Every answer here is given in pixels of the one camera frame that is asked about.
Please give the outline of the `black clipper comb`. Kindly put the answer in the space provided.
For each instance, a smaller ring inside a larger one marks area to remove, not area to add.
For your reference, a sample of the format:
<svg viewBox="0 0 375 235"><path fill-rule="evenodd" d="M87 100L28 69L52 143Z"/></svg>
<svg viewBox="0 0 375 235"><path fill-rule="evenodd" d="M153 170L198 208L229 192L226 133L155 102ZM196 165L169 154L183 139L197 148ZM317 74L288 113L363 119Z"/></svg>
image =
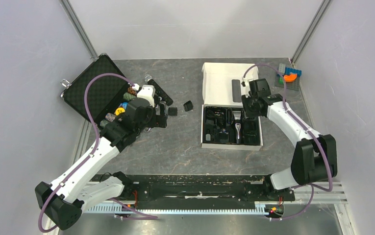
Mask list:
<svg viewBox="0 0 375 235"><path fill-rule="evenodd" d="M177 116L178 115L178 108L177 107L169 107L168 108L168 115L169 116Z"/></svg>
<svg viewBox="0 0 375 235"><path fill-rule="evenodd" d="M188 100L187 102L185 102L185 103L183 104L184 111L186 111L186 112L192 110L193 107L194 107L194 106L193 106L193 103L192 103L192 101L190 101L190 100Z"/></svg>

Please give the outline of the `white clipper kit box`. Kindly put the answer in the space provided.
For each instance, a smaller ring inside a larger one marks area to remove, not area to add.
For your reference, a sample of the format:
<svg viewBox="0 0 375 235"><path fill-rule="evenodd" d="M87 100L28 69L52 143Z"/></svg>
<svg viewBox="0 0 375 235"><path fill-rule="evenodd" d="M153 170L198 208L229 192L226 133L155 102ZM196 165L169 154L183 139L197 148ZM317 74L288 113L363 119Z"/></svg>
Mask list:
<svg viewBox="0 0 375 235"><path fill-rule="evenodd" d="M236 94L241 95L246 89L240 86L239 91L234 91L232 81L238 80L242 82L244 72L251 67L252 64L247 63L213 63L205 62L202 66L203 82L202 82L202 116L201 116L201 138L202 148L227 149L227 150L247 150L258 151L263 146L260 119L256 124L256 145L245 144L228 144L228 143L207 143L205 136L205 108L238 108L242 109L241 98L236 98Z"/></svg>

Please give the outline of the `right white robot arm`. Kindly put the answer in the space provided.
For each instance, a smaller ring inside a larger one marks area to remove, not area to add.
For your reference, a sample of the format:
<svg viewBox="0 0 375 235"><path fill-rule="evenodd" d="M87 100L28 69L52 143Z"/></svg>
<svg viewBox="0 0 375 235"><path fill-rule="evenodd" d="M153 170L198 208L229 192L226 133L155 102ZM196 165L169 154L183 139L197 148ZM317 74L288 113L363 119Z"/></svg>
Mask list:
<svg viewBox="0 0 375 235"><path fill-rule="evenodd" d="M280 94L273 94L266 79L243 79L241 85L248 91L241 96L249 118L264 116L277 125L294 146L289 168L267 176L263 195L277 199L285 188L312 185L328 181L324 191L332 191L333 177L338 173L335 138L323 135L302 120Z"/></svg>

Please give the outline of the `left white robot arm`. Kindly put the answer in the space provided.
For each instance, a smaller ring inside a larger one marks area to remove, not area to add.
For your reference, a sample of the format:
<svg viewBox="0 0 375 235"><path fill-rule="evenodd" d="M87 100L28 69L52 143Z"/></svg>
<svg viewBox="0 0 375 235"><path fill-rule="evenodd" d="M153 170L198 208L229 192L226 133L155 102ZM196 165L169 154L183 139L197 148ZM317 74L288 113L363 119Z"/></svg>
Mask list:
<svg viewBox="0 0 375 235"><path fill-rule="evenodd" d="M154 116L155 108L149 101L143 98L131 100L124 113L101 129L94 144L76 163L51 183L41 182L36 186L41 232L50 232L42 226L44 215L56 227L66 230L93 206L116 197L125 200L133 195L133 181L122 172L90 187L86 185L106 163L135 142Z"/></svg>

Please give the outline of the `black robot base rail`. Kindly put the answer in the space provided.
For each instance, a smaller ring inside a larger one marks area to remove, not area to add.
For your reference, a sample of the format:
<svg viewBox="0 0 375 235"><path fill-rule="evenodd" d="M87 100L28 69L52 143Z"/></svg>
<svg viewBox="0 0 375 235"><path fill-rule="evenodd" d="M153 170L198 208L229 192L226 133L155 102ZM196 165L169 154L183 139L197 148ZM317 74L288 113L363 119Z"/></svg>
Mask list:
<svg viewBox="0 0 375 235"><path fill-rule="evenodd" d="M165 197L180 199L205 197L293 202L296 199L290 189L270 189L265 176L262 175L124 175L122 172L113 175L124 182L124 190L117 197L123 200L153 201Z"/></svg>

